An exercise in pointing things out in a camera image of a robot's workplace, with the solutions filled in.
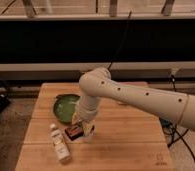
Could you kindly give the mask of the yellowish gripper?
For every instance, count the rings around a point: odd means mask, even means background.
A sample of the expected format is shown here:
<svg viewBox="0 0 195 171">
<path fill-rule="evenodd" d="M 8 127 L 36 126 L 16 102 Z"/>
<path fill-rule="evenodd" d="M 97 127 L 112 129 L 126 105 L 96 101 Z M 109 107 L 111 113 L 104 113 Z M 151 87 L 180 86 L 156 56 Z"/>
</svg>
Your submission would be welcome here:
<svg viewBox="0 0 195 171">
<path fill-rule="evenodd" d="M 94 120 L 85 120 L 77 113 L 72 116 L 72 123 L 81 125 L 84 136 L 89 136 L 94 131 Z"/>
</svg>

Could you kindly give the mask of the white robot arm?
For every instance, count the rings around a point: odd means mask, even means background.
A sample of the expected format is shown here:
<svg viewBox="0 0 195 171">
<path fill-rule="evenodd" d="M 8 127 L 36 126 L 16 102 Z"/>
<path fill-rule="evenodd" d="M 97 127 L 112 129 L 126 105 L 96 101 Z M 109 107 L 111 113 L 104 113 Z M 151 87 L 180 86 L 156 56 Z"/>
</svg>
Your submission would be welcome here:
<svg viewBox="0 0 195 171">
<path fill-rule="evenodd" d="M 104 67 L 83 74 L 79 79 L 81 96 L 72 123 L 83 124 L 84 135 L 90 134 L 90 123 L 98 114 L 102 98 L 111 98 L 178 124 L 195 132 L 195 96 L 115 82 Z"/>
</svg>

